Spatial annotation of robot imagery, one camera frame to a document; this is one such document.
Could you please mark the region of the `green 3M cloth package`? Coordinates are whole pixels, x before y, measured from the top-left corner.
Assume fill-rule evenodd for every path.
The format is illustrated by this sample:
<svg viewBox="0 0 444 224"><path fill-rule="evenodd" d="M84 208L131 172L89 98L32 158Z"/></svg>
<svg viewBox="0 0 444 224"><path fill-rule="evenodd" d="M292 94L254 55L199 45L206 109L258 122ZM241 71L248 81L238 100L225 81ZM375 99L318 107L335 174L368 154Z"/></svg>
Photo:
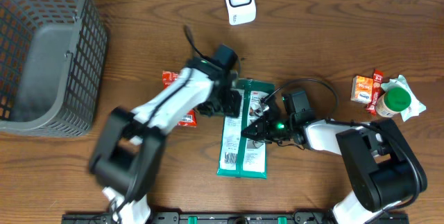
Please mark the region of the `green 3M cloth package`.
<svg viewBox="0 0 444 224"><path fill-rule="evenodd" d="M235 89L242 100L237 118L224 118L218 176L265 179L266 144L242 137L241 131L263 114L261 99L274 91L275 85L241 79Z"/></svg>

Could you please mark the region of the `red snack bag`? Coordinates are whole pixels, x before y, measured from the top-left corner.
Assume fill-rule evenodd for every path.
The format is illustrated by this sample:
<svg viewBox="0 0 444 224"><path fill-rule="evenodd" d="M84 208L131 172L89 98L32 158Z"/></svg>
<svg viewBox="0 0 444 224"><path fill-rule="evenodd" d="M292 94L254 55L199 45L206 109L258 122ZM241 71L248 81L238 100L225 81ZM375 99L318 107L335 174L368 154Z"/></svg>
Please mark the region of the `red snack bag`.
<svg viewBox="0 0 444 224"><path fill-rule="evenodd" d="M178 78L178 73L172 71L162 72L162 84L163 89L166 89ZM197 126L196 113L194 110L190 110L186 113L181 120L178 122L178 126L186 126L195 128Z"/></svg>

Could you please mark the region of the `small orange white box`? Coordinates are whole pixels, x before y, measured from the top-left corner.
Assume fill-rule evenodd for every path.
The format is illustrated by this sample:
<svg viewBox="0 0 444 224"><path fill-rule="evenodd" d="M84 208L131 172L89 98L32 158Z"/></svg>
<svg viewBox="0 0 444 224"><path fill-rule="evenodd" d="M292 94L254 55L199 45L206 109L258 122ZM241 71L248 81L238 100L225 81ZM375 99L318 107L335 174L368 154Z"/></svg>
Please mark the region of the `small orange white box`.
<svg viewBox="0 0 444 224"><path fill-rule="evenodd" d="M368 104L371 102L373 92L373 79L363 76L355 76L352 81L350 100Z"/></svg>

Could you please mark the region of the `orange stick sachet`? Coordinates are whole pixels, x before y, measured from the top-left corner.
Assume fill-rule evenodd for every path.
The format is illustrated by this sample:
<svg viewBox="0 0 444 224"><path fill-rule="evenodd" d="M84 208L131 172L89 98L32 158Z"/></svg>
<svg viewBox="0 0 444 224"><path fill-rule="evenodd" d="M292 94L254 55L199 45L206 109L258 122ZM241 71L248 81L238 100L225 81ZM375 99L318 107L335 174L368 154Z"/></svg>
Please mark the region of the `orange stick sachet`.
<svg viewBox="0 0 444 224"><path fill-rule="evenodd" d="M373 88L372 88L372 94L370 98L370 103L366 106L366 110L371 113L373 116L376 115L376 104L377 100L381 94L381 85L383 81L383 72L376 69L373 74Z"/></svg>

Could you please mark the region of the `green lid jar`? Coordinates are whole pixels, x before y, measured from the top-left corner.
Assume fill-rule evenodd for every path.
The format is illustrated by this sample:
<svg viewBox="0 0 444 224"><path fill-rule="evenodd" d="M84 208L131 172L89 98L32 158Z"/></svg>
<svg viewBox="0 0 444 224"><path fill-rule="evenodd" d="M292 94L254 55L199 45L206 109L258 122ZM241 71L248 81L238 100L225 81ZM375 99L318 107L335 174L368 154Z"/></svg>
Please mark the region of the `green lid jar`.
<svg viewBox="0 0 444 224"><path fill-rule="evenodd" d="M401 87L394 87L378 98L375 110L381 117L391 118L411 104L410 94Z"/></svg>

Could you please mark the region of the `white teal wipes packet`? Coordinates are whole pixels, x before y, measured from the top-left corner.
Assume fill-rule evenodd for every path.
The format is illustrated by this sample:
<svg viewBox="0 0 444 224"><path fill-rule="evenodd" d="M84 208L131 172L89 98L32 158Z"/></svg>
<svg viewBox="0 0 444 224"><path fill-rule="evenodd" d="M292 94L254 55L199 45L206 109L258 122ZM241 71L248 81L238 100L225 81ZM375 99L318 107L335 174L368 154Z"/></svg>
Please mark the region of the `white teal wipes packet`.
<svg viewBox="0 0 444 224"><path fill-rule="evenodd" d="M411 98L410 106L400 112L403 121L407 121L411 117L417 117L420 113L427 109L427 107L414 95L407 82L407 79L402 74L400 74L397 78L390 78L387 83L382 84L382 89L385 92L395 87L401 87L404 89Z"/></svg>

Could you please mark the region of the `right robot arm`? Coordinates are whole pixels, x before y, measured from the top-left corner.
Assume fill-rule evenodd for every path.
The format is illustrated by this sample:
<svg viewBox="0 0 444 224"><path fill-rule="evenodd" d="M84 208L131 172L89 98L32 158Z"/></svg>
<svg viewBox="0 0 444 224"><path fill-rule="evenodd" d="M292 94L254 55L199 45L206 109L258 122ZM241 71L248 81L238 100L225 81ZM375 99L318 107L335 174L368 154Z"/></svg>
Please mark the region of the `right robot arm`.
<svg viewBox="0 0 444 224"><path fill-rule="evenodd" d="M285 119L274 96L251 110L256 119L242 131L254 144L295 146L340 155L352 191L326 213L302 210L296 223L407 223L397 209L414 203L427 189L427 176L391 119L357 123L317 119L305 91L282 97Z"/></svg>

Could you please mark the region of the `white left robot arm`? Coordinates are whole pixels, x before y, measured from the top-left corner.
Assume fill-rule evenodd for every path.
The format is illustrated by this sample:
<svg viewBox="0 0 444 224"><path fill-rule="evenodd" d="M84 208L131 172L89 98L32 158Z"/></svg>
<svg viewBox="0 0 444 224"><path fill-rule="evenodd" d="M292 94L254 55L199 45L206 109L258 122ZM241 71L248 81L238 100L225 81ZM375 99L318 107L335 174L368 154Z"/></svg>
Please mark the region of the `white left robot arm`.
<svg viewBox="0 0 444 224"><path fill-rule="evenodd" d="M89 159L89 172L103 186L113 223L146 223L146 194L154 185L168 134L193 109L212 117L238 117L237 54L220 45L211 57L189 59L176 80L149 102L108 116Z"/></svg>

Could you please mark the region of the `white barcode scanner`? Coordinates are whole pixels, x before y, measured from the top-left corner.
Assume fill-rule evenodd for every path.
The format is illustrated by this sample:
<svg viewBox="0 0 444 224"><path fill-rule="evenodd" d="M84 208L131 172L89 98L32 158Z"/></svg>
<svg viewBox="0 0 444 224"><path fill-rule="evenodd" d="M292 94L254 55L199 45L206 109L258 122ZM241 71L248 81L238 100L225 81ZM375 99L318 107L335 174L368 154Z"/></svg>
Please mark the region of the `white barcode scanner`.
<svg viewBox="0 0 444 224"><path fill-rule="evenodd" d="M255 20L255 0L225 0L230 25L247 24Z"/></svg>

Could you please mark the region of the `grey plastic mesh basket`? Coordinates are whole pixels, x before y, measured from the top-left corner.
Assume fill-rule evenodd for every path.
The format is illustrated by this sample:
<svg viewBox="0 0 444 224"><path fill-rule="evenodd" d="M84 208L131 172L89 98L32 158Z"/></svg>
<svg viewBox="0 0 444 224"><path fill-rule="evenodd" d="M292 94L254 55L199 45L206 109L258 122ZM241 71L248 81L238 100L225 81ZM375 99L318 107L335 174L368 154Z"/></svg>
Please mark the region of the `grey plastic mesh basket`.
<svg viewBox="0 0 444 224"><path fill-rule="evenodd" d="M86 134L107 45L93 0L1 0L1 130Z"/></svg>

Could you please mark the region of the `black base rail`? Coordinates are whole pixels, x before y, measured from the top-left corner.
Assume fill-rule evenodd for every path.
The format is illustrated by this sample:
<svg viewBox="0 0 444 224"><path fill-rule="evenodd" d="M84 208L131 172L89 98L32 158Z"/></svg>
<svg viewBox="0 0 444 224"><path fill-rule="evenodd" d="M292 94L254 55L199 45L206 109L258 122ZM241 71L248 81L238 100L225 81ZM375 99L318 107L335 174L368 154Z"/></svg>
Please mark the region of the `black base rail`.
<svg viewBox="0 0 444 224"><path fill-rule="evenodd" d="M113 224L110 213L64 214L62 224ZM322 212L299 211L293 214L180 214L158 212L150 224L334 224L333 217Z"/></svg>

